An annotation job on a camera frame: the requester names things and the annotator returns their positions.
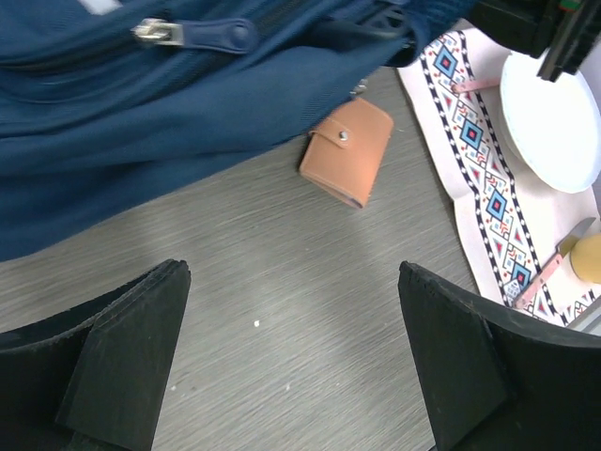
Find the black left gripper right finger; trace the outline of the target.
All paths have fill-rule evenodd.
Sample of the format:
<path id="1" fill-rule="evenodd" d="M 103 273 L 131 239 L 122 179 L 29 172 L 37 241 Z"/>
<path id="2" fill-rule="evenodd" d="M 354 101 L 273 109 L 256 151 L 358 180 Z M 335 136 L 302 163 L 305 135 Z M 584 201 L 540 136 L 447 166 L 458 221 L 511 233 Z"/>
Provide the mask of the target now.
<path id="1" fill-rule="evenodd" d="M 398 292 L 435 449 L 599 449 L 599 337 L 415 263 L 401 263 Z"/>

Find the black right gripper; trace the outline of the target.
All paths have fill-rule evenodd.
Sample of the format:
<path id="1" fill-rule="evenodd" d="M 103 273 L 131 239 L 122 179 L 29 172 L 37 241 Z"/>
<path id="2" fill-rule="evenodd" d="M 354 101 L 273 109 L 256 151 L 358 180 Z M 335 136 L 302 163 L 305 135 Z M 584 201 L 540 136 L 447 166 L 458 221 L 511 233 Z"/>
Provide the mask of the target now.
<path id="1" fill-rule="evenodd" d="M 537 76 L 552 83 L 574 75 L 600 42 L 600 3 L 583 1 L 478 1 L 469 22 L 499 45 L 541 57 Z"/>

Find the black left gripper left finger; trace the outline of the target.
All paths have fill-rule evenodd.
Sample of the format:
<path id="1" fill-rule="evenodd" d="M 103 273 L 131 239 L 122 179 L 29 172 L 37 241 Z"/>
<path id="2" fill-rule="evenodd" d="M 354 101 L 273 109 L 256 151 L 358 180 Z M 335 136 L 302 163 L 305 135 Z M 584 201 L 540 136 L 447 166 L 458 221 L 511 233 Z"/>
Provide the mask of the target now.
<path id="1" fill-rule="evenodd" d="M 149 450 L 191 287 L 173 259 L 1 335 L 4 450 Z"/>

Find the navy blue student backpack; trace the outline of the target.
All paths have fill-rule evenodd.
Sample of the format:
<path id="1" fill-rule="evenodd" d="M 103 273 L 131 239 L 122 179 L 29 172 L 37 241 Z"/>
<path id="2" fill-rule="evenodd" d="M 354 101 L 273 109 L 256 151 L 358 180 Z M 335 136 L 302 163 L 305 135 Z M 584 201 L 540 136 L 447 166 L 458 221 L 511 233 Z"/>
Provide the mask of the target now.
<path id="1" fill-rule="evenodd" d="M 1 258 L 313 128 L 471 1 L 5 1 Z"/>

